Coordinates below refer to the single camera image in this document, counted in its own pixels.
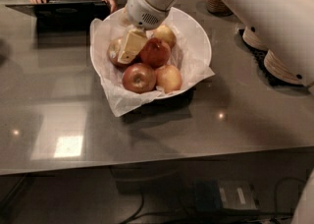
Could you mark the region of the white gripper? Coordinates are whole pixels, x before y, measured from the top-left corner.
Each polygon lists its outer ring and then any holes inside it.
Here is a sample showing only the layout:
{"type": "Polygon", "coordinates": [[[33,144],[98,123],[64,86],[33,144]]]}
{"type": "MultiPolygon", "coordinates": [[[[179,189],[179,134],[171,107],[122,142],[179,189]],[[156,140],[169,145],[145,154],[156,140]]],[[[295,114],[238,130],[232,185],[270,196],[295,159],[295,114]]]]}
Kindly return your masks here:
{"type": "Polygon", "coordinates": [[[129,21],[138,28],[127,29],[123,35],[118,56],[121,64],[132,62],[146,44],[146,31],[140,28],[156,29],[170,12],[165,0],[128,0],[126,8],[129,21]]]}

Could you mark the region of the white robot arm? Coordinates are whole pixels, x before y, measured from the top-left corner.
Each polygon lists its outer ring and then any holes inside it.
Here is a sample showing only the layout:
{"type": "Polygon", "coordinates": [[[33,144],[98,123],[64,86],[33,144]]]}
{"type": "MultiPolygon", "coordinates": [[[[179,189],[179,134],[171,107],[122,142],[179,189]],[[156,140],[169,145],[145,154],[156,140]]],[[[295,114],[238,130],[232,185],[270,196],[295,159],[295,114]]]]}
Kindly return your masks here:
{"type": "MultiPolygon", "coordinates": [[[[127,20],[155,29],[178,0],[128,0],[127,20]]],[[[314,84],[314,0],[222,0],[308,87],[314,84]]]]}

